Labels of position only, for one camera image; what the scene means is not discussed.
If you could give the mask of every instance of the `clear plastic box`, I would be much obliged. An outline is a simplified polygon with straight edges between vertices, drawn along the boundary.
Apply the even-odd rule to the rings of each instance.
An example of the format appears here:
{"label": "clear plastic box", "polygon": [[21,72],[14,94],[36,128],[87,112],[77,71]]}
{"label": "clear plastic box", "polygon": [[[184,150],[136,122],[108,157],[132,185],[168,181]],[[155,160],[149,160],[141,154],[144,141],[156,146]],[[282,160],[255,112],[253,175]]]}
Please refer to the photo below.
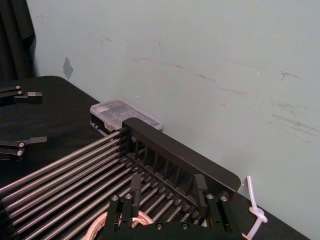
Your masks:
{"label": "clear plastic box", "polygon": [[122,122],[129,118],[138,118],[157,130],[162,129],[160,121],[123,100],[92,105],[90,113],[103,121],[104,127],[110,132],[119,130]]}

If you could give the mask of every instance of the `steel rod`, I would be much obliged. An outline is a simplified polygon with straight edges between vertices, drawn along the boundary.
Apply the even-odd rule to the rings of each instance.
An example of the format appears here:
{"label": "steel rod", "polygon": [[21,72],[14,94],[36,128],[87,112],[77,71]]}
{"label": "steel rod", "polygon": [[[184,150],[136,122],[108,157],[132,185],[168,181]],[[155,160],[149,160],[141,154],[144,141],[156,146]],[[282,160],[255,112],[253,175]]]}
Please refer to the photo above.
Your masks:
{"label": "steel rod", "polygon": [[171,215],[165,220],[166,222],[171,222],[173,219],[176,218],[176,216],[180,213],[182,210],[181,206],[177,206],[176,209],[171,213]]}
{"label": "steel rod", "polygon": [[[72,161],[72,162],[64,165],[63,167],[58,168],[58,169],[52,171],[51,173],[49,173],[49,174],[47,174],[47,175],[45,175],[45,176],[42,176],[42,177],[38,178],[37,180],[29,183],[28,185],[20,188],[19,190],[11,193],[10,195],[4,197],[4,198],[2,199],[3,204],[7,205],[7,204],[9,203],[9,201],[12,201],[14,198],[16,198],[16,197],[18,197],[18,196],[26,193],[26,192],[29,191],[29,190],[34,189],[35,187],[39,186],[40,184],[42,184],[42,183],[44,183],[44,182],[46,182],[46,181],[54,178],[55,176],[57,176],[57,175],[65,172],[65,171],[67,171],[67,170],[69,170],[69,169],[71,169],[71,168],[73,168],[73,167],[75,167],[76,165],[82,164],[82,163],[83,163],[85,160],[87,160],[89,157],[94,156],[95,154],[99,153],[100,151],[102,151],[102,150],[104,150],[104,149],[106,149],[106,148],[108,148],[108,147],[110,147],[110,146],[112,146],[112,145],[114,145],[114,144],[116,144],[116,143],[118,143],[118,142],[119,142],[119,139],[116,139],[116,140],[114,140],[114,141],[112,141],[112,142],[109,142],[109,143],[107,143],[106,145],[103,145],[103,146],[97,148],[96,150],[91,151],[91,152],[83,155],[83,156],[80,157],[80,158],[77,158],[75,161]],[[112,151],[115,151],[115,150],[118,150],[119,148],[120,148],[119,146],[114,146],[114,147],[111,148],[109,151],[111,151],[111,150],[112,150]],[[106,155],[107,155],[107,154],[102,153],[102,154],[100,154],[98,157],[101,157],[101,158],[102,158],[103,156],[106,156]]]}
{"label": "steel rod", "polygon": [[158,192],[157,188],[154,188],[151,192],[148,193],[147,196],[145,196],[141,201],[140,201],[140,207],[143,206],[150,198],[152,198],[156,193]]}
{"label": "steel rod", "polygon": [[82,183],[88,181],[89,179],[91,179],[92,177],[97,175],[98,173],[103,172],[105,169],[109,168],[110,166],[116,164],[119,161],[118,159],[116,159],[116,160],[112,161],[110,164],[105,165],[109,160],[110,160],[110,158],[108,157],[108,158],[106,158],[106,159],[104,159],[102,161],[99,161],[98,163],[96,163],[95,165],[91,166],[87,170],[85,170],[83,172],[80,172],[78,175],[75,175],[74,177],[72,177],[71,179],[67,180],[66,182],[63,182],[61,185],[58,185],[57,187],[55,187],[52,190],[42,194],[41,196],[39,196],[36,199],[32,200],[31,202],[27,203],[26,205],[23,205],[23,207],[17,209],[13,213],[11,213],[9,215],[9,217],[12,219],[12,218],[15,218],[15,217],[19,216],[20,214],[22,214],[26,210],[29,210],[34,205],[37,205],[38,203],[40,203],[42,200],[45,200],[45,199],[49,198],[50,196],[56,194],[58,191],[64,189],[65,187],[68,187],[70,184],[76,182],[75,184],[73,184],[69,188],[67,188],[64,191],[60,192],[59,194],[56,194],[55,196],[51,197],[49,200],[47,200],[46,202],[44,202],[40,206],[37,206],[36,208],[33,208],[32,210],[28,211],[27,214],[25,214],[24,216],[22,216],[19,219],[15,220],[12,224],[13,225],[18,224],[19,222],[21,222],[25,218],[27,218],[27,217],[31,216],[33,213],[37,212],[39,209],[41,209],[44,206],[47,206],[48,204],[54,202],[55,200],[59,199],[61,196],[65,195],[66,193],[68,193],[71,190],[75,189],[76,187],[80,186]]}
{"label": "steel rod", "polygon": [[156,206],[158,206],[166,195],[162,194],[147,210],[144,211],[145,214],[149,214]]}
{"label": "steel rod", "polygon": [[[141,189],[141,192],[143,193],[150,187],[150,182],[148,182],[146,185],[144,185]],[[130,187],[126,188],[122,192],[119,193],[119,197],[125,196],[127,193],[129,193]],[[90,217],[86,218],[80,225],[78,225],[76,228],[72,229],[71,232],[69,232],[66,236],[63,237],[63,240],[70,240],[76,235],[78,232],[80,232],[85,226],[90,224],[92,221],[94,221],[97,217],[99,217],[102,213],[108,210],[110,206],[110,201],[103,207],[101,207],[99,210],[97,210],[94,214],[92,214]]]}
{"label": "steel rod", "polygon": [[[50,181],[49,183],[47,183],[47,184],[37,188],[36,190],[30,192],[29,194],[27,194],[24,197],[20,198],[18,201],[15,201],[14,203],[12,203],[9,206],[7,206],[5,209],[7,210],[7,212],[13,211],[14,209],[20,207],[25,202],[30,201],[31,199],[34,199],[35,197],[39,196],[40,194],[44,193],[45,191],[48,191],[49,189],[53,188],[57,184],[63,183],[64,181],[66,181],[67,179],[72,177],[73,175],[80,173],[81,171],[83,171],[86,168],[90,167],[91,165],[93,165],[97,161],[101,160],[102,158],[106,157],[107,155],[112,154],[113,152],[117,151],[118,149],[119,149],[119,146],[114,146],[113,148],[109,149],[108,151],[106,151],[106,152],[104,152],[104,153],[102,153],[102,154],[90,159],[86,163],[84,163],[84,164],[82,164],[80,166],[77,166],[73,170],[71,170],[71,171],[59,176],[55,180]],[[113,160],[118,155],[119,155],[118,152],[114,153],[113,155],[111,155],[112,157],[109,158],[109,160],[110,161]]]}
{"label": "steel rod", "polygon": [[[41,221],[42,219],[48,217],[50,214],[54,213],[55,211],[57,211],[59,208],[61,208],[63,205],[67,204],[68,202],[72,201],[73,199],[75,199],[76,197],[80,196],[81,194],[85,193],[86,191],[88,191],[89,189],[93,188],[95,185],[97,185],[98,183],[100,183],[102,180],[108,178],[109,176],[111,176],[114,172],[116,172],[117,170],[119,170],[120,168],[122,168],[123,166],[118,166],[116,168],[116,170],[111,170],[108,171],[106,174],[104,174],[103,176],[99,177],[98,179],[96,179],[95,181],[93,181],[92,183],[90,183],[89,185],[85,186],[84,188],[80,189],[79,191],[75,192],[74,194],[72,194],[70,197],[68,197],[67,199],[63,200],[62,202],[56,204],[55,206],[51,207],[50,209],[48,209],[45,213],[43,213],[42,215],[38,216],[37,218],[35,218],[34,220],[28,222],[27,224],[23,225],[22,227],[20,227],[17,232],[18,234],[23,233],[25,230],[27,230],[28,228],[32,227],[33,225],[35,225],[36,223],[38,223],[39,221]],[[86,197],[84,197],[81,201],[77,202],[75,205],[73,205],[71,208],[69,208],[67,210],[70,211],[71,209],[75,209],[76,206],[79,205],[79,203],[84,203],[85,201],[89,200],[90,198],[92,198],[94,195],[98,194],[99,192],[101,192],[103,189],[105,189],[106,187],[110,186],[111,184],[113,184],[115,181],[117,181],[118,179],[122,178],[124,175],[128,174],[131,171],[130,168],[122,171],[121,173],[119,173],[118,175],[116,175],[115,177],[113,177],[112,179],[110,179],[109,181],[107,181],[104,185],[100,186],[98,189],[96,189],[95,191],[93,191],[92,193],[90,193],[89,195],[87,195]]]}
{"label": "steel rod", "polygon": [[52,170],[52,169],[54,169],[56,167],[64,165],[69,160],[72,160],[73,158],[78,157],[79,155],[87,152],[88,150],[90,150],[90,149],[92,149],[92,148],[94,148],[96,146],[99,146],[100,144],[103,144],[106,141],[109,141],[110,139],[113,139],[113,138],[119,136],[119,134],[120,133],[118,131],[116,131],[116,132],[114,132],[114,133],[112,133],[112,134],[110,134],[110,135],[108,135],[106,137],[103,137],[103,138],[101,138],[101,139],[99,139],[99,140],[97,140],[97,141],[95,141],[95,142],[83,147],[83,148],[80,148],[77,151],[74,151],[74,152],[70,153],[67,156],[64,156],[63,158],[60,158],[57,161],[54,161],[53,163],[51,163],[51,164],[49,164],[47,166],[44,166],[44,167],[40,168],[39,170],[37,170],[37,171],[35,171],[35,172],[33,172],[33,173],[23,177],[23,178],[20,178],[17,181],[14,181],[14,182],[12,182],[12,183],[0,188],[0,195],[5,194],[6,192],[8,192],[8,191],[10,191],[12,189],[15,189],[16,187],[18,187],[18,186],[20,186],[22,184],[25,184],[25,183],[31,181],[32,179],[34,179],[34,178],[36,178],[36,177],[38,177],[38,176],[40,176],[42,174],[47,173],[47,172],[49,172],[50,170]]}
{"label": "steel rod", "polygon": [[[106,158],[104,161],[102,161],[102,164],[105,164],[106,162],[108,162],[108,158]],[[67,189],[63,190],[62,192],[60,192],[59,194],[55,195],[54,197],[48,199],[47,201],[43,202],[42,204],[40,204],[39,206],[37,206],[36,208],[33,208],[32,210],[29,210],[25,215],[19,217],[18,219],[16,219],[12,224],[13,225],[17,225],[20,222],[22,222],[23,220],[25,220],[26,218],[30,217],[31,215],[33,215],[34,213],[42,210],[44,207],[48,206],[49,204],[53,203],[54,201],[58,200],[59,198],[65,196],[66,194],[70,193],[72,190],[76,189],[77,187],[79,187],[80,185],[82,185],[83,183],[87,182],[88,180],[90,180],[91,178],[93,178],[94,176],[96,176],[97,174],[103,172],[104,170],[108,169],[109,167],[113,166],[114,164],[116,164],[119,161],[119,159],[113,160],[110,163],[106,164],[105,166],[101,167],[100,169],[98,169],[97,171],[91,173],[89,176],[86,176],[85,178],[83,178],[82,180],[78,181],[77,183],[73,184],[72,186],[68,187]],[[10,218],[14,218],[15,216],[18,216],[21,214],[21,212],[25,211],[24,209],[25,206],[23,206],[22,208],[16,210],[15,212],[13,212],[11,215],[9,215]]]}
{"label": "steel rod", "polygon": [[171,207],[171,205],[174,203],[174,201],[171,199],[170,201],[168,201],[163,208],[160,209],[160,211],[158,211],[156,213],[156,215],[152,218],[153,222],[156,222],[163,214],[165,214],[165,212]]}
{"label": "steel rod", "polygon": [[180,222],[185,222],[185,221],[187,221],[189,217],[190,217],[190,213],[187,212],[187,213],[183,216],[183,218],[181,218]]}
{"label": "steel rod", "polygon": [[50,240],[52,238],[54,238],[57,234],[62,233],[63,230],[65,228],[67,228],[68,226],[70,226],[72,223],[74,223],[75,221],[79,220],[79,218],[81,216],[83,216],[84,214],[86,214],[88,211],[90,211],[91,209],[93,209],[94,207],[96,207],[98,204],[100,204],[102,201],[105,201],[106,198],[108,198],[110,195],[114,194],[115,191],[117,191],[119,188],[121,188],[123,185],[125,185],[126,183],[128,183],[132,178],[132,175],[127,177],[124,181],[122,181],[121,183],[119,183],[117,186],[113,187],[112,189],[110,189],[108,192],[106,192],[104,195],[102,195],[101,197],[99,197],[97,200],[95,200],[93,203],[91,203],[90,205],[88,205],[87,207],[85,207],[83,210],[81,210],[79,213],[77,213],[76,215],[74,215],[72,218],[68,219],[68,221],[64,222],[61,226],[59,226],[58,228],[54,229],[53,231],[51,231],[48,235],[46,235],[44,238],[42,238],[42,240]]}

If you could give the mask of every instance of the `black mechanical part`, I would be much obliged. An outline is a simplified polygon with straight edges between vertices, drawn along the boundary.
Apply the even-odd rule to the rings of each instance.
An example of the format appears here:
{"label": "black mechanical part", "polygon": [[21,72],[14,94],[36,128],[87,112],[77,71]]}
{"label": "black mechanical part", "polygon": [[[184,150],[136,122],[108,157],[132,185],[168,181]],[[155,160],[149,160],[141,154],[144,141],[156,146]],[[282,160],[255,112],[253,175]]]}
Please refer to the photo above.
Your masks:
{"label": "black mechanical part", "polygon": [[29,91],[23,95],[20,86],[9,86],[0,88],[0,106],[9,104],[42,104],[42,93]]}
{"label": "black mechanical part", "polygon": [[[212,165],[208,159],[208,165],[196,163],[203,161],[204,157],[196,152],[190,156],[183,153],[191,150],[139,121],[136,119],[132,123],[130,120],[125,128],[0,188],[3,211],[8,219],[1,229],[8,232],[7,236],[11,236],[9,232],[13,230],[12,239],[14,236],[26,240],[81,239],[91,223],[108,211],[107,224],[110,220],[114,239],[126,231],[129,235],[124,234],[123,237],[146,239],[152,234],[152,238],[157,239],[163,237],[157,231],[168,231],[165,239],[170,239],[171,235],[173,239],[180,239],[184,237],[180,230],[202,234],[202,228],[194,228],[201,225],[193,226],[193,223],[204,220],[210,226],[204,230],[210,233],[205,237],[218,239],[211,236],[220,234],[219,219],[221,239],[235,235],[237,223],[229,201],[234,194],[233,187],[237,185],[236,178],[224,168]],[[209,171],[208,166],[215,166],[216,170]],[[215,171],[226,174],[225,178],[230,177],[230,180],[223,182],[221,175],[211,175]],[[134,184],[132,179],[135,174],[141,176],[143,183],[140,198],[140,181]],[[207,199],[209,193],[213,198],[210,204]],[[111,208],[114,195],[118,198],[115,211]],[[150,232],[149,226],[130,227],[138,206],[155,221]],[[127,225],[122,225],[121,214]]]}
{"label": "black mechanical part", "polygon": [[29,91],[27,95],[14,96],[16,104],[42,104],[42,92]]}
{"label": "black mechanical part", "polygon": [[[239,189],[241,181],[234,173],[156,130],[140,119],[128,118],[122,122],[122,127],[127,129],[126,150],[128,157],[132,161],[136,161],[136,163],[147,172],[153,174],[159,181],[166,184],[166,187],[176,191],[175,183],[188,181],[187,179],[179,179],[183,177],[182,172],[186,172],[191,178],[194,177],[194,174],[202,174],[206,180],[208,191],[215,195],[222,191],[226,191],[232,198]],[[154,155],[155,157],[135,159],[136,154],[131,151],[132,146],[135,144],[133,138],[146,147],[147,155]],[[164,159],[164,171],[162,173],[158,170],[160,164],[158,158],[160,156]],[[168,177],[169,165],[177,166],[177,170],[172,176],[172,180]],[[188,184],[189,188],[192,189],[192,179]],[[182,192],[181,197],[186,198],[184,195],[186,191],[181,190],[180,192]],[[188,200],[195,203],[192,196],[190,196]]]}
{"label": "black mechanical part", "polygon": [[41,144],[47,140],[46,136],[32,137],[28,140],[19,141],[0,140],[0,160],[16,160],[21,162],[27,145]]}
{"label": "black mechanical part", "polygon": [[132,176],[130,194],[133,198],[131,217],[135,218],[138,216],[141,198],[141,177],[137,174]]}

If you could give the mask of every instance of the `screw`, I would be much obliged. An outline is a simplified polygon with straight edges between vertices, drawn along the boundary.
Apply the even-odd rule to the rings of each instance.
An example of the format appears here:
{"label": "screw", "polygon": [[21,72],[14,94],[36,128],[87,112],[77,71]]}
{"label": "screw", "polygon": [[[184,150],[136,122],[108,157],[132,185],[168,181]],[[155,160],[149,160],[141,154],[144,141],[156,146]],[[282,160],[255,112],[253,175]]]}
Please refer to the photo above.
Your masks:
{"label": "screw", "polygon": [[223,201],[223,202],[228,201],[228,198],[227,198],[225,195],[222,195],[222,196],[220,197],[220,199],[221,199],[221,201]]}
{"label": "screw", "polygon": [[161,230],[162,228],[163,228],[163,226],[162,226],[161,223],[158,223],[158,224],[156,225],[156,229]]}
{"label": "screw", "polygon": [[127,194],[125,195],[125,198],[126,198],[126,199],[131,199],[131,198],[132,198],[132,196],[131,196],[131,194],[130,194],[130,193],[127,193]]}
{"label": "screw", "polygon": [[117,201],[119,198],[117,197],[117,195],[113,195],[112,197],[111,197],[111,200],[112,201]]}
{"label": "screw", "polygon": [[206,198],[207,198],[207,199],[214,199],[214,196],[209,193],[209,194],[206,196]]}
{"label": "screw", "polygon": [[181,227],[183,230],[187,230],[189,228],[189,225],[187,223],[182,223]]}

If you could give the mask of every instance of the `black table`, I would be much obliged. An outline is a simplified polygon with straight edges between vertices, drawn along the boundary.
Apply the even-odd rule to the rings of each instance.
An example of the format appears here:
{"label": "black table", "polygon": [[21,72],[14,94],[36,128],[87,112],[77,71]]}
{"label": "black table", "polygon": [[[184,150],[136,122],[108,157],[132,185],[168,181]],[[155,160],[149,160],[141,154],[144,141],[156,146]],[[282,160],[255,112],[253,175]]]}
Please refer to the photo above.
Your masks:
{"label": "black table", "polygon": [[[90,126],[90,106],[98,103],[76,86],[57,76],[43,76],[1,83],[0,88],[21,86],[24,92],[42,92],[43,105],[13,104],[0,107],[0,139],[25,140],[47,136],[45,147],[28,146],[23,162],[0,161],[0,187],[18,180],[102,137]],[[232,202],[242,232],[256,217],[250,201],[238,194]],[[270,213],[254,240],[308,240]]]}

